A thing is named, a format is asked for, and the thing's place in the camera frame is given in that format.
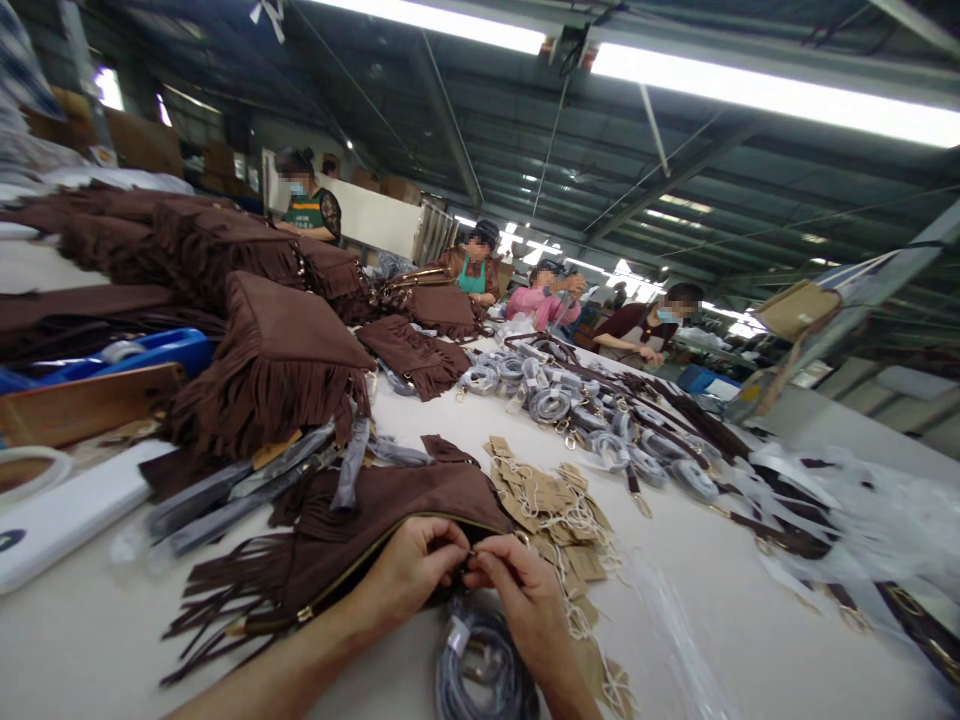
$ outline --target face mask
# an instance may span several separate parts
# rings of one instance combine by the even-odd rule
[[[660,322],[665,323],[679,323],[680,318],[673,314],[672,310],[668,308],[657,308],[657,317],[660,318]]]

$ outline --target gold zipper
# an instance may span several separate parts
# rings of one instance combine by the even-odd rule
[[[307,623],[313,620],[313,618],[316,617],[314,608],[316,608],[318,605],[320,605],[320,603],[326,600],[327,597],[334,590],[340,587],[343,584],[343,582],[348,577],[350,577],[358,567],[360,567],[360,565],[366,562],[370,558],[370,556],[380,548],[381,545],[383,545],[387,540],[389,540],[389,538],[393,537],[393,534],[397,531],[397,529],[401,525],[403,525],[403,523],[405,523],[407,520],[409,520],[412,517],[442,517],[442,518],[446,518],[447,520],[454,520],[457,523],[472,525],[473,527],[480,528],[481,530],[486,530],[493,535],[503,534],[502,531],[498,530],[495,527],[491,527],[490,525],[484,525],[483,523],[478,523],[475,520],[469,520],[465,517],[461,517],[460,515],[454,515],[452,513],[433,512],[433,513],[413,513],[411,515],[406,515],[402,517],[400,520],[398,520],[397,522],[395,522],[385,533],[383,533],[383,535],[377,538],[376,542],[374,542],[369,548],[367,548],[366,551],[364,551],[364,553],[359,558],[357,558],[357,560],[349,568],[344,570],[340,574],[340,576],[336,580],[334,580],[327,587],[327,589],[324,590],[313,602],[308,603],[306,606],[304,606],[299,611],[297,611],[297,620],[296,620],[297,624],[303,625],[304,623]],[[291,622],[290,620],[274,620],[271,622],[266,622],[266,621],[265,622],[257,622],[257,621],[247,622],[247,618],[242,617],[242,618],[238,618],[233,623],[231,623],[230,626],[227,628],[226,633],[231,636],[270,635],[276,632],[280,632],[281,630],[286,630],[288,627],[290,627],[293,624],[294,623]]]

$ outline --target pink shirt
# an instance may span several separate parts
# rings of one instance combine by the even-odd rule
[[[544,297],[543,288],[517,288],[503,316],[512,320],[517,315],[535,315],[534,327],[545,330],[547,325],[560,320],[561,325],[569,325],[580,317],[580,303],[574,301],[567,312],[563,312],[563,303],[556,295]]]

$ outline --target metal roof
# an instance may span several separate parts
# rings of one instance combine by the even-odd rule
[[[960,108],[960,60],[861,0],[428,2],[527,27],[602,18],[591,38],[641,38]],[[960,193],[956,149],[650,88],[664,149],[675,153],[667,178],[639,88],[576,70],[564,93],[559,59],[304,0],[287,3],[283,45],[269,22],[250,22],[252,0],[100,4],[125,12],[185,79],[214,95],[349,136],[365,164],[464,209],[477,199],[472,174],[480,214],[530,222],[576,243],[585,259],[596,250],[669,265],[739,309],[798,274],[816,275],[813,258],[851,263],[902,247]],[[956,29],[952,0],[924,3],[924,13]],[[444,97],[447,118],[438,109]],[[458,136],[469,173],[451,149]],[[635,214],[611,222],[628,207]],[[947,329],[960,328],[960,253],[941,260],[885,307],[888,335],[919,319],[930,340],[909,342],[957,342]]]

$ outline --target teal apron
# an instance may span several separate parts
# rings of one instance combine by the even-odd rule
[[[469,259],[464,259],[463,270],[460,271],[460,277],[457,278],[457,285],[468,295],[483,295],[487,291],[487,261],[484,260],[480,265],[480,277],[467,277],[467,265]]]

